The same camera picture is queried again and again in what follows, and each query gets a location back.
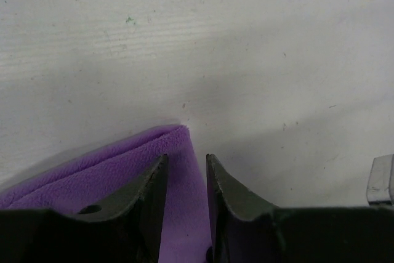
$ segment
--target wood grain surface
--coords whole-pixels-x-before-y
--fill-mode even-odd
[[[0,0],[6,188],[186,124],[280,206],[366,204],[394,152],[394,0]]]

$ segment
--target hole in bracket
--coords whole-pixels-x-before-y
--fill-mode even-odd
[[[102,210],[102,207],[98,204],[93,204],[91,206],[87,206],[78,212],[79,215],[84,214],[93,214],[94,212],[99,212]]]

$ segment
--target fabric fold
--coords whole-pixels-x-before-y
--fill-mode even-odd
[[[186,126],[157,127],[69,161],[1,193],[0,208],[75,213],[162,154],[169,156],[169,177],[159,261],[202,263],[211,245],[207,194]]]

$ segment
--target green paint spot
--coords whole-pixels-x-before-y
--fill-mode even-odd
[[[130,22],[132,22],[133,25],[135,25],[137,23],[132,17],[128,16],[128,18],[126,19],[126,24],[128,24]]]

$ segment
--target purple felt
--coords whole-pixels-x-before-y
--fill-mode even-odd
[[[206,186],[185,126],[162,126],[88,153],[0,194],[1,209],[75,213],[169,156],[159,261],[202,263],[211,244]]]

